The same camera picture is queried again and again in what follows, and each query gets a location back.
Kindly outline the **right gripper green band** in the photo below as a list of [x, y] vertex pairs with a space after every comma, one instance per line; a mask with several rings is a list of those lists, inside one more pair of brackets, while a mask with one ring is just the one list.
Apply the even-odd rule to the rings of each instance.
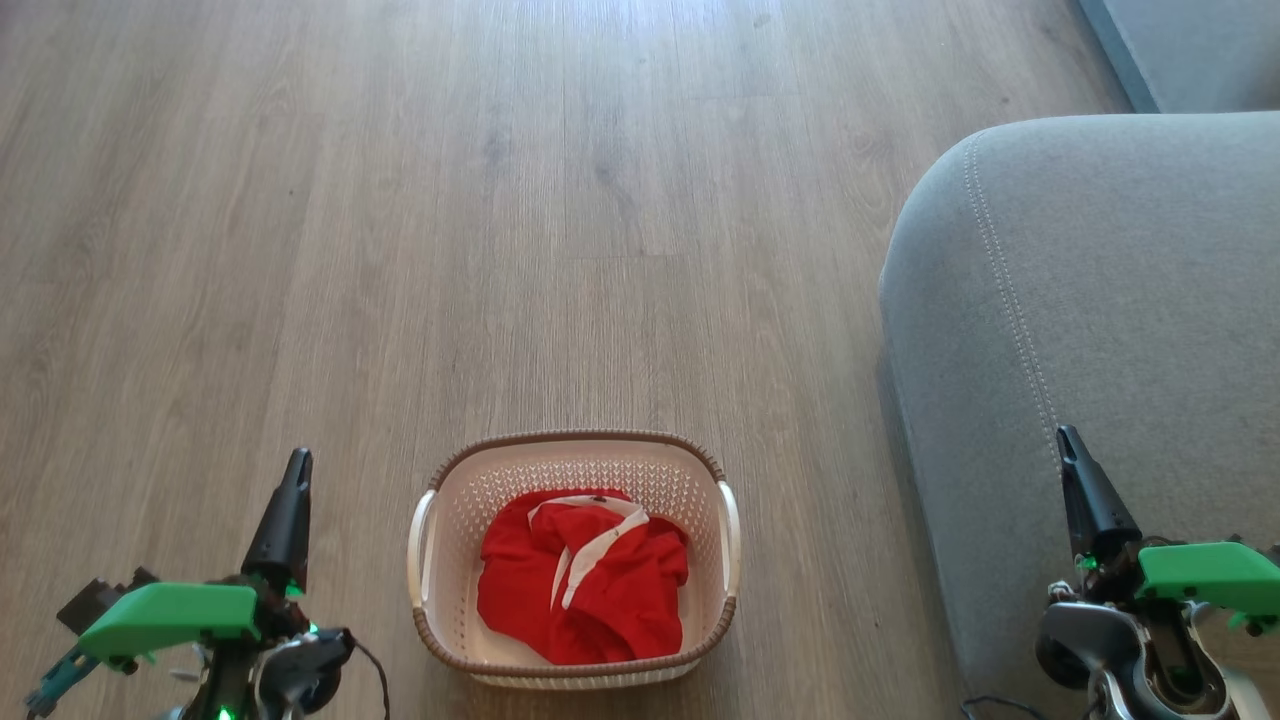
[[1078, 594], [1124, 612], [1157, 603], [1208, 605], [1231, 614], [1229, 626], [1249, 635], [1277, 630], [1277, 547], [1238, 539], [1162, 543], [1143, 539], [1134, 516], [1074, 425], [1056, 429], [1062, 496]]

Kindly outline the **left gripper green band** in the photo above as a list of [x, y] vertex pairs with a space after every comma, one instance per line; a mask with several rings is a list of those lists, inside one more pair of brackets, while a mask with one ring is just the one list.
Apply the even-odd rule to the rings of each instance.
[[101, 662], [124, 662], [179, 644], [262, 651], [311, 632], [311, 620], [278, 593], [307, 589], [314, 454], [294, 448], [268, 501], [242, 573], [246, 584], [152, 583], [124, 593], [79, 633], [79, 648]]

